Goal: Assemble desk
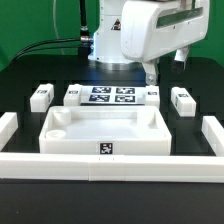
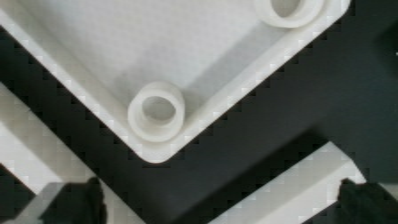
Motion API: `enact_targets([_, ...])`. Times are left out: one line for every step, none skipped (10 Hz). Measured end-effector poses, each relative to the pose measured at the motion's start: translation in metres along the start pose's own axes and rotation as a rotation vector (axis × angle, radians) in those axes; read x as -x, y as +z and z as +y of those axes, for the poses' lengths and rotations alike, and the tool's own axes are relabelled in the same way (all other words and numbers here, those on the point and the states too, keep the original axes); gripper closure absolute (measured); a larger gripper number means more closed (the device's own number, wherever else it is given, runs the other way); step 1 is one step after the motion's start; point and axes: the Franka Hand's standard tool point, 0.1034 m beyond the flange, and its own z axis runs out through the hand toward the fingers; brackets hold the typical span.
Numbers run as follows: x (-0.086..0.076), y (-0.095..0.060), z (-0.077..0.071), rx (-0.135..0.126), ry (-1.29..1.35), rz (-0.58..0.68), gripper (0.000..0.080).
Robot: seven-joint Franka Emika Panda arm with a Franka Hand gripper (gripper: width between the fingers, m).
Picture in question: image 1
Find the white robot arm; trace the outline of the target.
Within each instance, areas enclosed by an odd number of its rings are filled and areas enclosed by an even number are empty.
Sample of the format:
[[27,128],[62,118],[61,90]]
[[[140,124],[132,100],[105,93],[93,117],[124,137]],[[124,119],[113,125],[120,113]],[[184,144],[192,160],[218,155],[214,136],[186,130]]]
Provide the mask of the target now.
[[205,38],[210,0],[99,0],[94,65],[127,70],[143,65],[146,83],[158,82],[159,58],[170,52],[185,64],[191,44]]

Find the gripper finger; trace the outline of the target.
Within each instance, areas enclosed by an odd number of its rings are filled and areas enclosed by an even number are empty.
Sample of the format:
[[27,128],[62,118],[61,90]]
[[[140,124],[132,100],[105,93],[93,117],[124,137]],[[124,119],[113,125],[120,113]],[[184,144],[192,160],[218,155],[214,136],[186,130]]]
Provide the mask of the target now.
[[176,51],[176,55],[174,57],[176,68],[179,70],[184,70],[186,66],[186,61],[189,54],[189,46],[185,46]]
[[146,83],[156,84],[157,83],[157,65],[154,61],[144,63],[143,68],[146,73]]

